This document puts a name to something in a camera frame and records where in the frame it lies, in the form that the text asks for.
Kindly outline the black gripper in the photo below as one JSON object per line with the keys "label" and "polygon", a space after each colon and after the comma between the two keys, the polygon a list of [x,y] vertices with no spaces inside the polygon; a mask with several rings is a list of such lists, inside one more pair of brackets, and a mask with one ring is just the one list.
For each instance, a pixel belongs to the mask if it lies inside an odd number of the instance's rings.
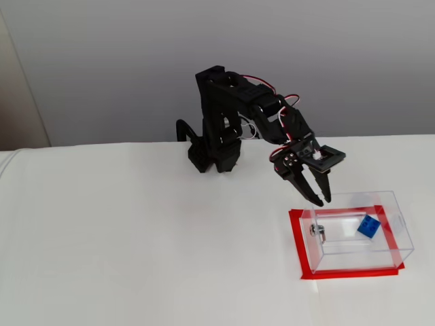
{"label": "black gripper", "polygon": [[[314,132],[306,123],[301,112],[294,107],[282,107],[274,121],[273,144],[279,147],[273,152],[275,172],[289,181],[305,200],[317,206],[324,201],[331,202],[332,194],[328,173],[319,172],[319,143]],[[304,167],[309,167],[321,194],[322,200],[303,175]]]}

